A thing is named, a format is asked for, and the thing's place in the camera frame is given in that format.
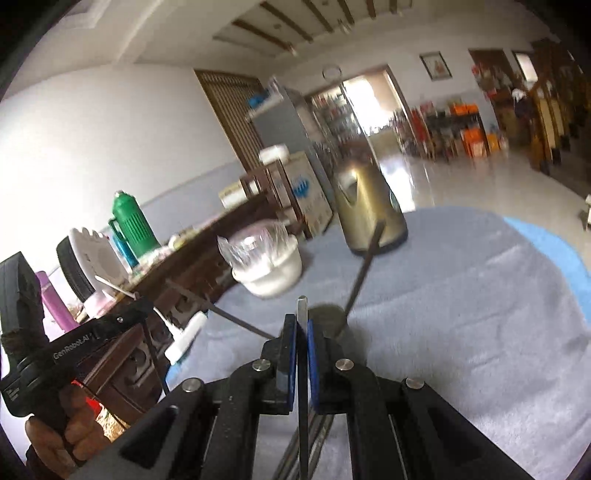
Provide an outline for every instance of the green thermos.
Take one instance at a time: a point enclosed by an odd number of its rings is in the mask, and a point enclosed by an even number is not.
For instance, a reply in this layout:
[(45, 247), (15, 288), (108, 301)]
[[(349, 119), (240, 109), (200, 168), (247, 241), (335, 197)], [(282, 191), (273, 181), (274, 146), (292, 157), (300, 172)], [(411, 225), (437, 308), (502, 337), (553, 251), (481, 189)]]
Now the green thermos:
[(113, 216), (114, 221), (109, 222), (111, 228), (115, 230), (117, 222), (119, 233), (137, 258), (160, 247), (135, 197), (122, 190), (115, 193)]

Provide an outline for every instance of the plastic bag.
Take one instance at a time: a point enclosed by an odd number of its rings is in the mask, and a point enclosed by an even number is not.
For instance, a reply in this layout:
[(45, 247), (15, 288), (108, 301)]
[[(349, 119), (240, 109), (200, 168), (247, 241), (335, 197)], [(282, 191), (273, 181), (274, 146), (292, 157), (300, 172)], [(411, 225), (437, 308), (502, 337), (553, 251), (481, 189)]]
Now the plastic bag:
[(217, 246), (236, 271), (270, 271), (288, 250), (289, 235), (277, 220), (261, 220), (235, 233), (230, 240), (219, 236)]

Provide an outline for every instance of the glossy floor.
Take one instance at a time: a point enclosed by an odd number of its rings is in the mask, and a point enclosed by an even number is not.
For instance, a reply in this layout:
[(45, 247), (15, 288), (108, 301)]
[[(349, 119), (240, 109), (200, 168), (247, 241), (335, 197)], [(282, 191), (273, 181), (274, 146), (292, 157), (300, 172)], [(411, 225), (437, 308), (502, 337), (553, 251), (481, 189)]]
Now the glossy floor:
[(520, 153), (497, 154), (474, 163), (457, 158), (449, 164), (396, 156), (380, 164), (403, 212), (461, 205), (517, 218), (562, 237), (591, 268), (591, 229), (585, 232), (582, 222), (584, 199), (532, 170)]

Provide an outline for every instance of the picture frame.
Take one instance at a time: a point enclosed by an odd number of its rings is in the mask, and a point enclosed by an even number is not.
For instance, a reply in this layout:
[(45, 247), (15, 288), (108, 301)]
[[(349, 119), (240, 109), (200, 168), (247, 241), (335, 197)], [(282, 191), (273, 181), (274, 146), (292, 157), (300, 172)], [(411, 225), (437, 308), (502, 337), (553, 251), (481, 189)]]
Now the picture frame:
[(452, 73), (449, 71), (449, 67), (440, 51), (432, 51), (429, 53), (421, 53), (419, 55), (423, 61), (423, 65), (427, 69), (427, 73), (431, 77), (431, 81), (436, 80), (447, 80), (452, 78)]

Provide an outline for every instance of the purple bottle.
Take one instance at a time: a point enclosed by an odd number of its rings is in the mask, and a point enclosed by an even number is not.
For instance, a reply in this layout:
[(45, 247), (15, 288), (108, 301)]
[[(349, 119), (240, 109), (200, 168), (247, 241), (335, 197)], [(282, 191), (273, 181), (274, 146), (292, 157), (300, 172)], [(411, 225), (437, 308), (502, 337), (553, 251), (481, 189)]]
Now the purple bottle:
[(75, 329), (78, 323), (72, 318), (68, 307), (66, 307), (66, 304), (57, 294), (56, 289), (53, 288), (47, 274), (42, 270), (35, 273), (35, 275), (41, 283), (41, 299), (43, 305), (45, 305), (53, 319), (64, 332)]

